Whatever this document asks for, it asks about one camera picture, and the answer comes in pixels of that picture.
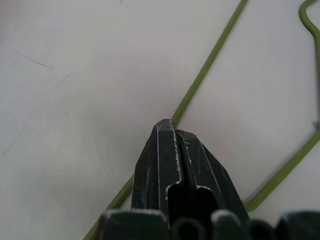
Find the white surface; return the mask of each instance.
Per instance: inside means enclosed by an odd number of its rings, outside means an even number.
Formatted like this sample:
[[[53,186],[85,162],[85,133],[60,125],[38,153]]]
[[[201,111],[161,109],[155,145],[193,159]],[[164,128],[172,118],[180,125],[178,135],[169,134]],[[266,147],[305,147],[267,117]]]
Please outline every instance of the white surface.
[[[0,2],[0,233],[81,239],[170,118],[234,0]],[[252,195],[314,131],[302,0],[249,1],[180,124]],[[320,3],[308,11],[320,26]],[[320,209],[320,145],[251,214]]]

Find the dark green plastic object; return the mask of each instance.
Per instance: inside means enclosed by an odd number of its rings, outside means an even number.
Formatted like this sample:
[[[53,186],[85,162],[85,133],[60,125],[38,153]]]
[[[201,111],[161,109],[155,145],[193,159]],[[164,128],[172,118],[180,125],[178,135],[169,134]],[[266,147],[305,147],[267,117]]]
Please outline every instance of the dark green plastic object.
[[[200,86],[201,82],[205,78],[206,74],[208,73],[211,65],[215,61],[219,51],[221,50],[222,46],[224,45],[229,33],[231,32],[233,26],[235,25],[239,15],[241,14],[242,10],[244,9],[248,0],[241,0],[238,7],[234,11],[233,15],[231,16],[229,22],[227,23],[225,29],[223,30],[220,38],[216,42],[212,52],[210,53],[209,57],[205,61],[203,67],[201,68],[199,74],[195,78],[194,82],[190,86],[188,92],[185,94],[184,98],[182,99],[180,105],[176,109],[174,115],[172,116],[172,125],[177,127],[180,119],[182,118],[183,114],[185,113],[191,99],[195,95],[198,87]],[[299,17],[303,23],[303,25],[309,30],[309,32],[313,35],[315,41],[315,52],[316,52],[316,62],[317,62],[317,79],[318,79],[318,86],[320,86],[320,31],[319,29],[310,21],[307,16],[307,7],[314,3],[317,0],[306,0],[300,6],[299,9]],[[248,212],[255,210],[271,193],[272,191],[288,176],[288,174],[301,162],[301,160],[310,152],[310,150],[320,141],[320,131],[319,128],[320,123],[317,124],[317,131],[316,133],[310,138],[309,141],[287,162],[287,164],[281,168],[271,180],[269,180],[264,187],[248,202],[244,203],[245,209]],[[134,176],[132,176],[125,185],[121,188],[119,193],[115,196],[112,202],[106,208],[109,209],[118,209],[120,208],[123,203],[126,201],[128,196],[130,195],[132,188],[133,188]],[[90,231],[86,234],[83,240],[95,240],[96,233],[97,233],[98,222],[96,222]]]

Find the green wire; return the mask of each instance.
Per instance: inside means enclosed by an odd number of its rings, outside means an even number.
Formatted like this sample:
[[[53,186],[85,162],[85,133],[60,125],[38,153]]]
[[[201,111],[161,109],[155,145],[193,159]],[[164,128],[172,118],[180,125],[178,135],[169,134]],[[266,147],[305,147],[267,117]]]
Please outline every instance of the green wire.
[[[307,15],[307,7],[316,0],[306,0],[299,8],[299,17],[303,25],[309,30],[314,37],[316,67],[317,67],[317,84],[320,86],[320,31],[310,21]],[[311,149],[320,141],[320,123],[317,123],[317,132],[306,142],[306,144],[281,168],[258,193],[248,202],[244,203],[247,212],[255,210],[275,189],[276,187],[289,175],[289,173],[304,159],[304,157],[311,151]]]
[[[205,61],[203,67],[201,68],[199,74],[196,76],[194,82],[190,86],[188,92],[185,94],[184,98],[182,99],[181,103],[179,104],[178,108],[176,109],[174,115],[172,116],[172,125],[176,128],[180,122],[181,117],[185,113],[191,99],[195,95],[198,87],[200,86],[201,82],[205,78],[206,74],[208,73],[211,65],[214,63],[219,51],[221,50],[222,46],[224,45],[229,33],[231,32],[233,26],[235,25],[239,15],[241,14],[242,10],[244,9],[248,0],[241,0],[238,7],[232,14],[229,22],[227,23],[225,29],[223,30],[221,36],[219,37],[218,41],[216,42],[212,52],[210,53],[209,57]],[[122,206],[122,204],[126,201],[128,196],[130,195],[134,184],[134,176],[131,176],[130,179],[124,184],[121,188],[119,193],[115,196],[112,202],[106,208],[108,209],[118,209]],[[85,235],[83,240],[95,240],[97,236],[97,228],[98,228],[98,221],[93,225],[93,227],[89,230],[89,232]]]
[[[215,44],[212,52],[205,61],[203,67],[201,68],[199,74],[195,78],[194,82],[190,86],[188,92],[185,94],[178,108],[176,109],[174,115],[172,116],[172,125],[176,128],[185,113],[190,101],[195,95],[197,89],[199,88],[201,82],[208,73],[211,65],[215,61],[218,53],[220,52],[222,46],[224,45],[229,33],[231,32],[233,26],[235,25],[239,15],[244,9],[248,0],[241,0],[238,7],[231,16],[229,22],[227,23],[225,29],[223,30],[220,38]],[[319,29],[309,20],[307,16],[307,7],[314,3],[316,0],[306,0],[300,6],[299,16],[303,25],[309,30],[313,35],[315,41],[315,52],[317,61],[317,77],[318,86],[320,87],[320,31]],[[286,165],[280,169],[272,179],[264,185],[264,187],[248,202],[244,203],[245,209],[248,212],[255,210],[271,193],[275,188],[288,176],[288,174],[301,162],[301,160],[311,151],[311,149],[320,141],[320,131],[317,132],[307,141],[307,143],[286,163]],[[108,205],[106,210],[118,209],[126,201],[130,195],[134,183],[134,176],[124,184],[119,193],[115,196],[112,202]],[[90,231],[86,234],[83,240],[95,240],[97,236],[98,222],[96,222]]]

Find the plastic-coated wire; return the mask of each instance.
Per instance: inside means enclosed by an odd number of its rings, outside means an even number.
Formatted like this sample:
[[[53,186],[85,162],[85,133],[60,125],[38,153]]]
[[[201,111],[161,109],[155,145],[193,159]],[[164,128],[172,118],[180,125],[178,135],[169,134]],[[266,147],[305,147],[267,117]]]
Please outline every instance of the plastic-coated wire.
[[[181,103],[179,104],[178,108],[176,109],[174,115],[172,116],[172,125],[176,128],[180,122],[181,117],[185,113],[191,99],[195,95],[197,89],[199,88],[201,82],[207,75],[211,65],[214,63],[218,53],[220,52],[222,46],[224,45],[229,33],[231,32],[232,28],[234,27],[236,21],[238,20],[239,15],[241,14],[242,10],[244,9],[248,0],[241,0],[238,7],[235,9],[234,13],[232,14],[229,22],[227,23],[226,27],[224,28],[221,36],[219,37],[218,41],[216,42],[213,50],[211,51],[209,57],[205,61],[203,67],[201,68],[199,74],[196,76],[194,82],[190,86],[188,92],[185,94],[184,98],[182,99]],[[130,195],[134,184],[134,176],[131,176],[130,179],[124,184],[121,188],[119,193],[115,196],[112,202],[106,208],[108,209],[118,209],[122,206],[122,204],[126,201],[128,196]],[[97,234],[98,222],[96,222],[93,227],[89,230],[89,232],[85,235],[83,240],[95,240]]]
[[[310,21],[307,15],[307,7],[317,0],[306,0],[299,8],[299,17],[303,25],[314,37],[318,95],[320,96],[320,31]],[[304,159],[311,149],[320,141],[320,122],[317,123],[317,132],[306,142],[306,144],[262,187],[258,193],[248,202],[244,203],[247,212],[255,210],[289,175],[289,173]]]

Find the green wire hanger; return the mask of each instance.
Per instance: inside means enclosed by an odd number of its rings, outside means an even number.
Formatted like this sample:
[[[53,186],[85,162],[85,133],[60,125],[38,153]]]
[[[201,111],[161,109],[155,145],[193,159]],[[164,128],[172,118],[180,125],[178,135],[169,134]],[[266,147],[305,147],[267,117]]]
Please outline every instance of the green wire hanger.
[[[307,15],[307,7],[317,0],[305,0],[299,8],[299,17],[303,25],[308,29],[308,31],[313,35],[315,42],[315,54],[316,54],[316,67],[317,67],[317,83],[319,88],[318,95],[320,96],[320,31],[319,29],[310,21]],[[189,103],[191,102],[193,96],[198,90],[200,84],[207,75],[211,65],[214,63],[217,55],[219,54],[222,46],[224,45],[229,33],[234,27],[238,17],[243,11],[248,0],[241,0],[238,7],[231,16],[229,22],[224,28],[221,36],[216,42],[213,50],[211,51],[209,57],[205,61],[203,67],[201,68],[199,74],[196,76],[194,82],[190,86],[189,90],[185,94],[178,108],[176,109],[174,115],[172,116],[172,125],[176,128],[185,113]],[[289,173],[302,161],[302,159],[311,151],[311,149],[320,141],[320,121],[317,123],[317,130],[315,134],[305,143],[305,145],[248,201],[244,203],[245,209],[248,212],[255,210],[275,189],[276,187],[289,175]],[[134,183],[134,176],[124,184],[115,198],[106,208],[118,209],[126,201],[130,195]],[[98,222],[96,222],[93,227],[89,230],[83,240],[95,240],[98,228]]]

